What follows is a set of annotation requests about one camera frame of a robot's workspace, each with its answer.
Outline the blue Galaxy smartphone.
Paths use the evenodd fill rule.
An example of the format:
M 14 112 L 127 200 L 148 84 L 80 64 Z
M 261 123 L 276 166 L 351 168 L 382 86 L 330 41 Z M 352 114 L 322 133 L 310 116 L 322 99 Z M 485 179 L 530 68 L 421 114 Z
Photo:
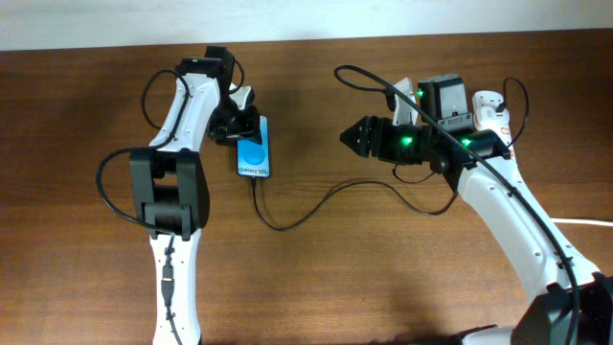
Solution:
M 238 142 L 238 175 L 244 177 L 268 178 L 270 176 L 270 149 L 268 119 L 261 116 L 261 143 L 248 140 Z

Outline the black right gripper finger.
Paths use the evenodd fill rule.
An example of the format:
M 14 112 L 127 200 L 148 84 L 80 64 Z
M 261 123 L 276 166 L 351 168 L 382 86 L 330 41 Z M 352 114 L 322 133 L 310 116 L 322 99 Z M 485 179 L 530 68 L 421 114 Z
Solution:
M 372 117 L 364 116 L 357 123 L 340 134 L 341 139 L 367 139 L 370 134 Z
M 363 139 L 359 135 L 353 135 L 349 133 L 342 133 L 340 135 L 340 141 L 356 153 L 360 157 L 370 156 L 370 145 L 368 139 Z

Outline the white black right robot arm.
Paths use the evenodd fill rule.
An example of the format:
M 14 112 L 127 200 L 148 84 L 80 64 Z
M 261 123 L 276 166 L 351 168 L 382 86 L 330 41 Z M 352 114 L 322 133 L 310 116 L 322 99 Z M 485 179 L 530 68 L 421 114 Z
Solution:
M 457 75 L 374 80 L 394 116 L 365 116 L 341 133 L 341 142 L 362 157 L 426 163 L 442 175 L 488 226 L 530 303 L 513 327 L 479 327 L 449 343 L 611 343 L 612 280 L 564 237 L 525 184 L 504 96 L 478 92 L 469 109 Z

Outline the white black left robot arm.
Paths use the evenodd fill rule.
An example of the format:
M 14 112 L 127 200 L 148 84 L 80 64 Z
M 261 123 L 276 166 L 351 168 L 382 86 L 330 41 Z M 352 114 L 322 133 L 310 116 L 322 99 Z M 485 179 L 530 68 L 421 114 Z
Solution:
M 129 157 L 136 217 L 148 225 L 156 274 L 156 344 L 199 344 L 196 256 L 210 215 L 200 149 L 262 141 L 252 89 L 233 85 L 239 66 L 225 47 L 185 57 L 173 68 L 176 90 L 167 118 L 148 148 Z

